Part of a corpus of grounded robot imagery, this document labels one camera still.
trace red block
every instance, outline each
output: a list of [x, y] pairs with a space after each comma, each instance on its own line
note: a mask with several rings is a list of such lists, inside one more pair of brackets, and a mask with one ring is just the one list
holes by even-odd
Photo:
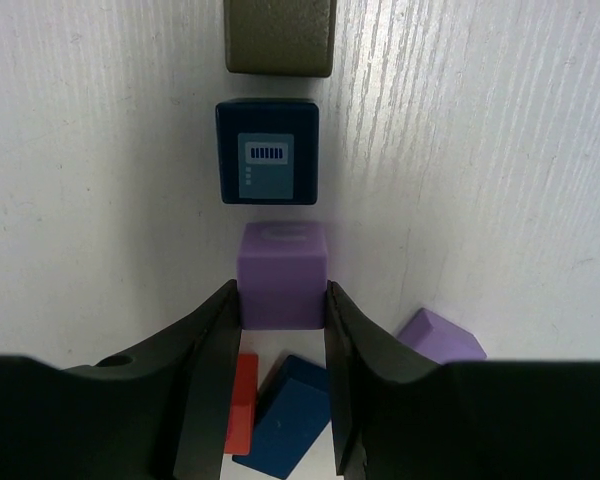
[[227, 429], [224, 453], [248, 455], [251, 451], [257, 393], [258, 356], [241, 353], [238, 356], [236, 379], [233, 383], [229, 428]]

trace olive green block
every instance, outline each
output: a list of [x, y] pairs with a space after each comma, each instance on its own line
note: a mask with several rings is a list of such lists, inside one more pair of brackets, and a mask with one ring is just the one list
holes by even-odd
[[225, 0], [227, 69], [328, 77], [336, 0]]

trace gripped purple cube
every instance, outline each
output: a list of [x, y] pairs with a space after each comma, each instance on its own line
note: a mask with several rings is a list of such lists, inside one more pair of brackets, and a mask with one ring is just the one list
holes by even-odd
[[398, 340], [438, 364], [485, 360], [487, 354], [471, 333], [421, 308], [398, 334]]
[[242, 328], [324, 328], [326, 292], [327, 242], [321, 224], [247, 224], [238, 255]]

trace screw hole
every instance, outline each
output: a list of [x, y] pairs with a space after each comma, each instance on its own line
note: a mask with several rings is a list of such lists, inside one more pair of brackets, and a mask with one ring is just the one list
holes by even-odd
[[133, 358], [129, 355], [112, 355], [111, 357], [105, 358], [96, 367], [122, 367], [123, 365], [129, 365], [133, 362]]

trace blue block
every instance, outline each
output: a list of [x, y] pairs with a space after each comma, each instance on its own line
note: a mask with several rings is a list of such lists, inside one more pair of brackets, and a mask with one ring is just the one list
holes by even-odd
[[233, 100], [216, 107], [224, 203], [313, 205], [318, 107], [300, 100]]
[[331, 420], [327, 371], [287, 357], [256, 411], [251, 453], [233, 461], [287, 478]]

